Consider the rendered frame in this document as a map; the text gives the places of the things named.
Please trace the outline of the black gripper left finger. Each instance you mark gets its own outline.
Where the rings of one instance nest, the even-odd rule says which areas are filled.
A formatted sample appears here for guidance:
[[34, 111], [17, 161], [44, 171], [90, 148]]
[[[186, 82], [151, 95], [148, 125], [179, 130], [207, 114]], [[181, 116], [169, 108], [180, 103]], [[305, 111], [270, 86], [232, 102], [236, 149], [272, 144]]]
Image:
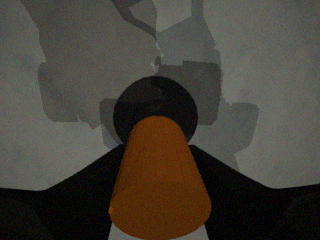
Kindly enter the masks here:
[[43, 191], [0, 188], [0, 227], [40, 240], [108, 240], [108, 208], [127, 144]]

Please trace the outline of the orange knob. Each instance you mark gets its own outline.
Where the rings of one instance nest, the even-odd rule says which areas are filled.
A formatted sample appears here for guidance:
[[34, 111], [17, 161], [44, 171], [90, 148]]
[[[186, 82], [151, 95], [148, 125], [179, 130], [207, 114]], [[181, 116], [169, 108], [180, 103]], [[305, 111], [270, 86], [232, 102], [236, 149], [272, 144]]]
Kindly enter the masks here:
[[108, 212], [121, 232], [141, 240], [171, 240], [199, 229], [211, 199], [179, 125], [167, 117], [132, 129]]

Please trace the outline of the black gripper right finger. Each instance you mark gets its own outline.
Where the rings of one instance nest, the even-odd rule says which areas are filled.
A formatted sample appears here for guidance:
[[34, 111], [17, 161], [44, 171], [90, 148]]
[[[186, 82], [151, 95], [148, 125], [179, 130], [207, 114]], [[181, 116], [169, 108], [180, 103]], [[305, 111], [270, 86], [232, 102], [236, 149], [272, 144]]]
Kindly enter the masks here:
[[271, 240], [284, 223], [320, 209], [320, 183], [271, 188], [188, 144], [211, 199], [209, 240]]

